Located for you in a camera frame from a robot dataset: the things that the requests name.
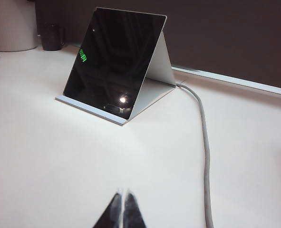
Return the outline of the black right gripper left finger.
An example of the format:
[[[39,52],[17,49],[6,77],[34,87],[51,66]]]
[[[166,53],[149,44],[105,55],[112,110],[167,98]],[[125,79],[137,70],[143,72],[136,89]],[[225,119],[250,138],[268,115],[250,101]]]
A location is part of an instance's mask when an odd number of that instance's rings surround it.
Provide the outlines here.
[[[116,193],[93,228],[118,228],[122,211],[122,194]]]

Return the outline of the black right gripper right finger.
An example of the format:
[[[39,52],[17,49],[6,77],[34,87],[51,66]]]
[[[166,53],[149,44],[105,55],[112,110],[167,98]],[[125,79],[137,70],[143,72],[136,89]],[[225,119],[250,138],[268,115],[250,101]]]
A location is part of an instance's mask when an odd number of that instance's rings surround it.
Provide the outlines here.
[[[127,193],[125,198],[124,227],[146,228],[136,197],[130,191]]]

